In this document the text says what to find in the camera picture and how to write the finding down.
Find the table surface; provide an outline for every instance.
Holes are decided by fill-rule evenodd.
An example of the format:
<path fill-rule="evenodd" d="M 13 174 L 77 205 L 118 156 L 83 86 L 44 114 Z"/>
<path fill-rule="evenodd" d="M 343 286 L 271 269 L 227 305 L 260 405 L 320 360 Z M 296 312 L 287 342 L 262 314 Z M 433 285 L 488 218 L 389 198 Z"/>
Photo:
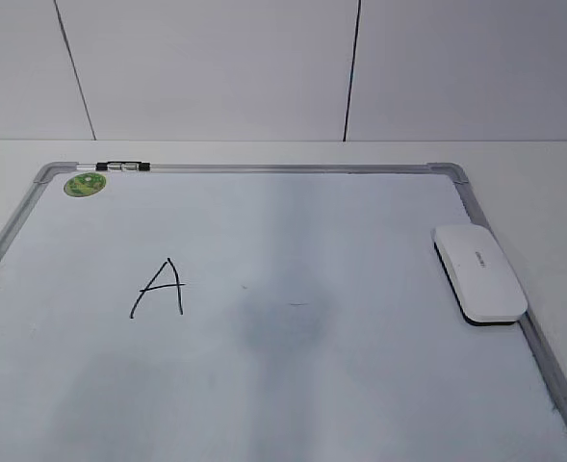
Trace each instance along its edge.
<path fill-rule="evenodd" d="M 567 377 L 567 142 L 0 141 L 0 230 L 44 164 L 109 160 L 458 163 Z"/>

